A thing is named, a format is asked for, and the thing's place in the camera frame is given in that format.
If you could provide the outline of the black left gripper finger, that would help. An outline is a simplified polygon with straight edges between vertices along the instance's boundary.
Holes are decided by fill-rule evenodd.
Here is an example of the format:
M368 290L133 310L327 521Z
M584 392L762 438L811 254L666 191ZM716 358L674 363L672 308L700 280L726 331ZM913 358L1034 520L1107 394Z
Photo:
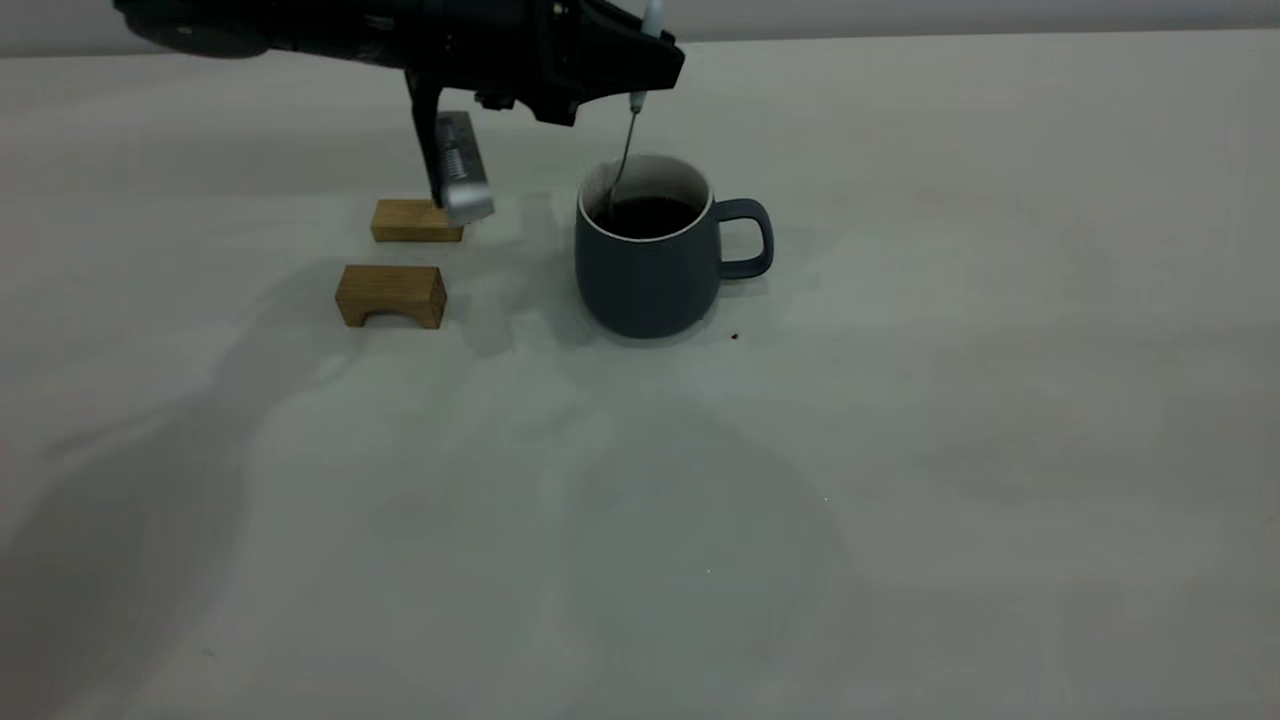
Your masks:
M627 94L673 88L684 69L685 53L663 20L644 22L649 36L594 35L585 24L580 35L582 102Z
M608 36L649 36L644 19L609 1L590 1L590 32Z

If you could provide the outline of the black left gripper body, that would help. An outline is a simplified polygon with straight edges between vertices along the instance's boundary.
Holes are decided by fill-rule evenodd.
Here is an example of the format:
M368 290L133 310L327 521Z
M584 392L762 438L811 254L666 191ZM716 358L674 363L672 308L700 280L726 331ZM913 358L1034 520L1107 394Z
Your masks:
M588 101L576 67L599 1L407 1L404 33L415 124L436 119L445 88L477 95L485 109L524 104L536 120L573 126Z

